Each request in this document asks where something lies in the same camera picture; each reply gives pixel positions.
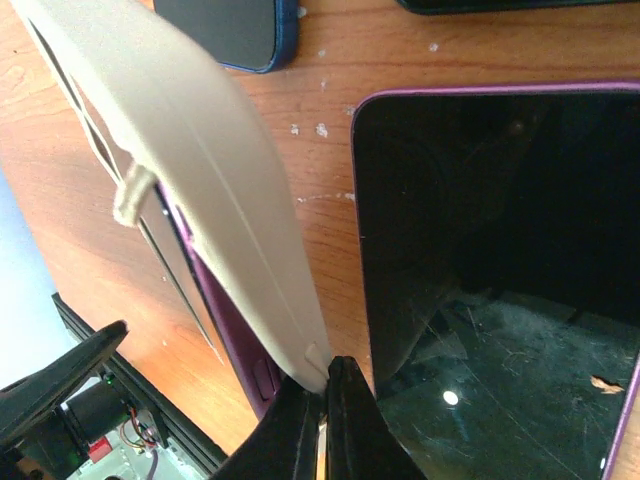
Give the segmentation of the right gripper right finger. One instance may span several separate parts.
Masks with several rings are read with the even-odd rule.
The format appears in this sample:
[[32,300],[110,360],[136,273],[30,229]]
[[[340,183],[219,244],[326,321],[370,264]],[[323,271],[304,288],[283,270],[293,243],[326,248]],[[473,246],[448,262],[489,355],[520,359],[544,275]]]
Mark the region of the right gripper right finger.
[[337,356],[327,386],[329,479],[423,479],[424,473],[391,433],[352,357]]

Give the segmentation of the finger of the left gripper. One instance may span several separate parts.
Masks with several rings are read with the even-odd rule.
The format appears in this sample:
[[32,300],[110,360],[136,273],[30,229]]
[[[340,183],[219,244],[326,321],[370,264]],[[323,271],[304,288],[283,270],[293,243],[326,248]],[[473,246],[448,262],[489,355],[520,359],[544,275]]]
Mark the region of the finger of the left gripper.
[[90,335],[47,367],[1,390],[1,444],[12,445],[71,396],[128,334],[116,321]]

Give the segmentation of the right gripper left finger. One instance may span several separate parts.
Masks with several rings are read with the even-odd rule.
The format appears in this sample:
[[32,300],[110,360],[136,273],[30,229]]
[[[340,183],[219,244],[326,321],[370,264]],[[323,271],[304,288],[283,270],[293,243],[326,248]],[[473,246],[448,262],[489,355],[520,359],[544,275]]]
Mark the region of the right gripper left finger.
[[314,479],[324,397],[285,380],[264,417],[214,479]]

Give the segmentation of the purple-edged black smartphone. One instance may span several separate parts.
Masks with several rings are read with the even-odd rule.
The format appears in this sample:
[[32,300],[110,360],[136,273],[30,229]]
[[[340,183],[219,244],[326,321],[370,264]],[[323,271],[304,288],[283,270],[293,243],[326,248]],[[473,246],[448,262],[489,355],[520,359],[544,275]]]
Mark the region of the purple-edged black smartphone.
[[191,230],[166,188],[152,187],[141,210],[141,233],[160,260],[216,356],[227,358],[257,418],[284,374],[191,245]]

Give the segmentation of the beige phone case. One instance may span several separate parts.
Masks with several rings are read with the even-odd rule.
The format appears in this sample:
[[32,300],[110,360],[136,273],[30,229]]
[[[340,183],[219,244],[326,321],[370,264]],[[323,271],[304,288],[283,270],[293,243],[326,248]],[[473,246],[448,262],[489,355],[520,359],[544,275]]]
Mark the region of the beige phone case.
[[94,108],[131,155],[115,219],[137,224],[155,185],[275,363],[325,390],[325,323],[279,153],[242,87],[137,1],[17,1],[14,9],[77,115]]

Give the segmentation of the blue-edged black smartphone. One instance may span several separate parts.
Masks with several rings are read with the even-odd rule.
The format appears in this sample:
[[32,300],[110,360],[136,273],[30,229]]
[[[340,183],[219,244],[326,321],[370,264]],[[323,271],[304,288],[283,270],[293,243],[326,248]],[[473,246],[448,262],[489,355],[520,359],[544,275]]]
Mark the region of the blue-edged black smartphone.
[[155,0],[155,12],[222,65],[264,74],[295,57],[297,0]]

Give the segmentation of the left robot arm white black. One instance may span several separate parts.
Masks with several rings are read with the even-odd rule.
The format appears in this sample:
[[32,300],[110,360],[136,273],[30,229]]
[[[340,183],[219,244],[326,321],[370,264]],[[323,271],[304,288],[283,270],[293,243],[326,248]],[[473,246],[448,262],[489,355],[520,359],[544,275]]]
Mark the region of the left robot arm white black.
[[1,477],[66,479],[107,433],[130,424],[130,446],[166,448],[167,429],[143,393],[105,369],[128,334],[116,321],[43,369],[1,389]]

